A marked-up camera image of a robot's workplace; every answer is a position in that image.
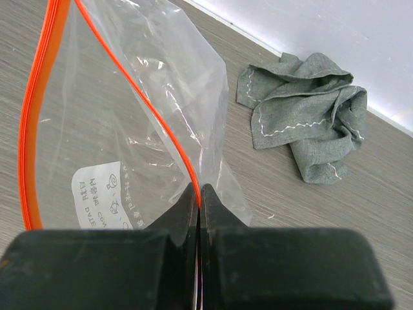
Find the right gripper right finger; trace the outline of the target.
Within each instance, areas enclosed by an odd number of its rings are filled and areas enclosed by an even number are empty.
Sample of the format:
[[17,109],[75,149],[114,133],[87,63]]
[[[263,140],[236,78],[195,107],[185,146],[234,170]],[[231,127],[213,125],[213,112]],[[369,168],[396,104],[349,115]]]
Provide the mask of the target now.
[[368,240],[351,229],[248,227],[211,185],[199,210],[200,309],[393,309]]

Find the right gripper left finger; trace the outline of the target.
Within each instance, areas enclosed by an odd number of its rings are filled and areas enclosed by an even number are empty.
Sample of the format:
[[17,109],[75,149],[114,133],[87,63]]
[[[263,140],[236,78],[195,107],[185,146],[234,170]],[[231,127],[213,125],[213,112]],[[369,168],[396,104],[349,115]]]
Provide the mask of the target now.
[[1,259],[2,309],[196,309],[192,185],[143,230],[33,230]]

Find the clear zip top bag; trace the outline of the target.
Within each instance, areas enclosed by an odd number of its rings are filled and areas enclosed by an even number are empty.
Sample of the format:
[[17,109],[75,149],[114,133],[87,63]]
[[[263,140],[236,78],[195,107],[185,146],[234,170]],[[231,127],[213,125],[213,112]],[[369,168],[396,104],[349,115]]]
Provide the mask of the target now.
[[144,229],[189,183],[252,213],[223,157],[225,62],[170,1],[49,1],[21,112],[25,228]]

